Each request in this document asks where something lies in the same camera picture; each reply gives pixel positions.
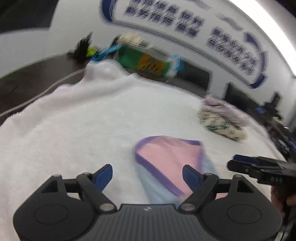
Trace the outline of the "pink purple-trimmed garment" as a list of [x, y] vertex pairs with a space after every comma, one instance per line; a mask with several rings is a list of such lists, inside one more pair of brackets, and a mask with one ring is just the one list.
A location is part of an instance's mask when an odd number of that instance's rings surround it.
[[202, 142], [152, 136], [134, 147], [135, 169], [151, 204], [179, 206], [192, 194], [183, 179], [185, 165], [199, 173], [217, 174]]

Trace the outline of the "colourful zipper storage bag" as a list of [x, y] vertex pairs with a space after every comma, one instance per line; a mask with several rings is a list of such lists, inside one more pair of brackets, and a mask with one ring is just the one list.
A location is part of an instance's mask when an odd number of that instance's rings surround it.
[[126, 71], [154, 79], [173, 78], [184, 69], [179, 55], [168, 56], [158, 48], [129, 44], [113, 45], [96, 52], [91, 61], [100, 62], [113, 57]]

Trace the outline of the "dark desk with monitors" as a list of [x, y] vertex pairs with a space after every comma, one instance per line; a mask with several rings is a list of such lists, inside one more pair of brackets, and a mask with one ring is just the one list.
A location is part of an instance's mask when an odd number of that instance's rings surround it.
[[295, 163], [295, 130], [292, 132], [282, 124], [283, 117], [276, 109], [280, 101], [281, 95], [276, 91], [271, 102], [264, 102], [254, 110], [280, 153], [288, 162]]

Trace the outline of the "white fluffy towel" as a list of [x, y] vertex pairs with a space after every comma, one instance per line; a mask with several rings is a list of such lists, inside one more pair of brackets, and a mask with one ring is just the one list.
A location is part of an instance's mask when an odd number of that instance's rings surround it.
[[116, 205], [148, 204], [133, 147], [149, 136], [201, 141], [221, 178], [236, 154], [282, 160], [255, 121], [235, 142], [200, 125], [201, 99], [187, 91], [124, 72], [114, 61], [89, 64], [85, 77], [62, 85], [1, 126], [1, 240], [17, 240], [16, 209], [54, 174], [75, 178], [105, 164], [113, 178], [104, 194]]

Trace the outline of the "folded green floral garment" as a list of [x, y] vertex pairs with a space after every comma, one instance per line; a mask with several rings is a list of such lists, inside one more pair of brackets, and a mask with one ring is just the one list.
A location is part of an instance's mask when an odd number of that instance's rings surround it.
[[233, 123], [225, 120], [216, 113], [201, 110], [197, 115], [201, 126], [209, 131], [237, 142], [247, 138], [247, 134], [242, 128], [234, 126]]

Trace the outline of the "folded purple floral garment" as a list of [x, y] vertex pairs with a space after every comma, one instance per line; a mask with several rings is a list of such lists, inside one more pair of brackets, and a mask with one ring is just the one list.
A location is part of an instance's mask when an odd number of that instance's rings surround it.
[[207, 95], [201, 100], [201, 108], [218, 114], [238, 127], [248, 126], [250, 123], [248, 115], [243, 111], [212, 95]]

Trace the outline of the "black office chair right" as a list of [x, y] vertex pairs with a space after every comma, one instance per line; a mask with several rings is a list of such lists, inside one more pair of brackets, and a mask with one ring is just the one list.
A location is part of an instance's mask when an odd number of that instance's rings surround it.
[[232, 82], [227, 83], [223, 100], [245, 113], [254, 110], [257, 106], [255, 101]]

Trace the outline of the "black office chair middle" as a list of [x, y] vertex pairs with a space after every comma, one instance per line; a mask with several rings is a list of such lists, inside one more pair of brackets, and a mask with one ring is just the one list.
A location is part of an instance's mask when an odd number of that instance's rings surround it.
[[182, 60], [181, 69], [178, 71], [177, 77], [207, 90], [210, 84], [211, 73], [186, 60]]

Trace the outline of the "black office chair with cloth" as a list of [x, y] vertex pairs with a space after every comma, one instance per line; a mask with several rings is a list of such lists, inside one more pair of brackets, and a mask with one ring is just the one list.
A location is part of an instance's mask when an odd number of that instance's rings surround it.
[[132, 45], [127, 45], [127, 44], [118, 45], [116, 42], [120, 36], [121, 35], [117, 35], [113, 39], [113, 42], [110, 44], [109, 51], [111, 54], [118, 52], [118, 51], [121, 51], [121, 52], [144, 52], [147, 49], [149, 49], [149, 44], [145, 40], [144, 40], [146, 43], [145, 47], [132, 46]]

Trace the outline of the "cream fluffy cloth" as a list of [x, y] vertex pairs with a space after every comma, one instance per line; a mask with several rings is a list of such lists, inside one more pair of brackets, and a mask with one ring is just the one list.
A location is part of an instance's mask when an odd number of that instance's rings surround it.
[[145, 47], [146, 43], [143, 40], [143, 38], [141, 38], [137, 33], [125, 33], [122, 34], [117, 42], [118, 45], [123, 45], [123, 44], [127, 44], [127, 45], [132, 45], [132, 46], [140, 46], [140, 47]]

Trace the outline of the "blue wall sign lettering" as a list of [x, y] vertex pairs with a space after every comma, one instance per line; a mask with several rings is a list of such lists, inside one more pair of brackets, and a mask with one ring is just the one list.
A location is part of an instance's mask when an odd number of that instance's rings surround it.
[[252, 89], [267, 79], [268, 52], [232, 18], [210, 13], [204, 1], [101, 1], [109, 23], [140, 30], [214, 62]]

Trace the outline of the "black wall monitor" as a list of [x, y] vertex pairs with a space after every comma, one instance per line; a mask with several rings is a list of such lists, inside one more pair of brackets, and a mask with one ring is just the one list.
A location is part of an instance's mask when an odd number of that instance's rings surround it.
[[1, 33], [47, 29], [58, 0], [1, 0]]

